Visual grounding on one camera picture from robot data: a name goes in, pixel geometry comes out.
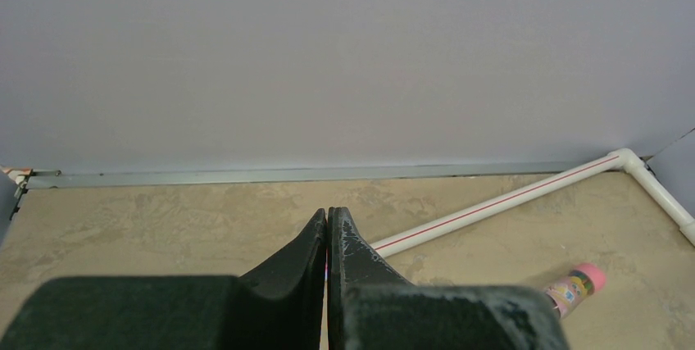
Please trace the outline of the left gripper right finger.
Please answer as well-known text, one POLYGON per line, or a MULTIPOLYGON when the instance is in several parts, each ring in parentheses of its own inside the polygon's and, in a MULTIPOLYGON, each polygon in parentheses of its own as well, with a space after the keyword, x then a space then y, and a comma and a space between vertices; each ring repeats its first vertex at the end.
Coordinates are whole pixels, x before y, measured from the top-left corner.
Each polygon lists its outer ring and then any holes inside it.
POLYGON ((547 296, 513 285, 418 286, 360 235, 346 207, 328 213, 331 349, 567 349, 547 296))

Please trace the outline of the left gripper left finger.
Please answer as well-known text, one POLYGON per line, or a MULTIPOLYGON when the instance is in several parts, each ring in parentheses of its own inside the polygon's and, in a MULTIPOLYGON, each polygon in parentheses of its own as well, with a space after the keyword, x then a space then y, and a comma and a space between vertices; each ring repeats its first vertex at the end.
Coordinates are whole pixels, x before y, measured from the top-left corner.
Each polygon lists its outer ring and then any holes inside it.
POLYGON ((244 275, 72 276, 32 293, 4 349, 317 349, 327 223, 244 275))

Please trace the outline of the white PVC pipe frame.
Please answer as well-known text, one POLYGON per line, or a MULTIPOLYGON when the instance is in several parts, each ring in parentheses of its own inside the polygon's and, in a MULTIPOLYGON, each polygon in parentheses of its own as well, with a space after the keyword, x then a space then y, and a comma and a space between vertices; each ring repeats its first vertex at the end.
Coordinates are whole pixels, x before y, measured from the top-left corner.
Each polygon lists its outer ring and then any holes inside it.
POLYGON ((637 181, 678 226, 679 232, 690 243, 694 243, 693 216, 648 170, 645 161, 632 150, 622 148, 597 160, 382 239, 373 243, 372 248, 381 257, 390 257, 609 170, 621 170, 637 181))

